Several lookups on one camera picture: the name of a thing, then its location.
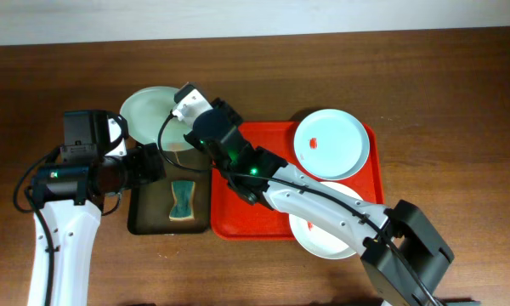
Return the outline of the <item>green yellow sponge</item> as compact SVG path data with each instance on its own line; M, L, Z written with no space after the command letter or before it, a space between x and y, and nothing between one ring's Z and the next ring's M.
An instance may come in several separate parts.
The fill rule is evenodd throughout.
M188 180L172 182L173 207L169 213L171 221L187 221L194 218L193 200L196 183Z

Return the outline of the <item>pale green plate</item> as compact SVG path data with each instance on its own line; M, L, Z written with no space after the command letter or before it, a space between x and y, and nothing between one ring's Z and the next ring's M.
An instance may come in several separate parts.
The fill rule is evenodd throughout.
M127 120L129 135L142 145L157 143L162 124L176 105L174 95L177 92L177 88L156 86L133 93L120 110L120 114ZM187 125L172 119L162 134L162 148L173 152L193 149L184 139L184 135L189 132Z

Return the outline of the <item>white plate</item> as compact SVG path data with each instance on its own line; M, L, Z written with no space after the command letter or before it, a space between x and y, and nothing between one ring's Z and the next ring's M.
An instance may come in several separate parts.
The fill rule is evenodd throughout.
M289 225L296 241L316 257L338 260L356 254L346 243L302 218L290 214Z

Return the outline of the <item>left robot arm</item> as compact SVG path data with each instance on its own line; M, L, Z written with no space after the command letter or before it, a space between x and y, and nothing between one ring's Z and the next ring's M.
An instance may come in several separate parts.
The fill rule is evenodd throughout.
M25 188L34 212L30 305L84 305L104 199L163 179L155 144L106 156L87 145L60 145Z

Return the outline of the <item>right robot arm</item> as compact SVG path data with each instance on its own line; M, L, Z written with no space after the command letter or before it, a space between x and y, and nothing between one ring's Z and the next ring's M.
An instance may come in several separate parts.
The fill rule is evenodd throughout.
M440 303L434 290L454 254L417 206L401 200L388 208L354 199L252 147L239 130L241 117L222 100L183 100L172 113L190 127L186 140L210 156L243 201L300 217L354 249L385 302Z

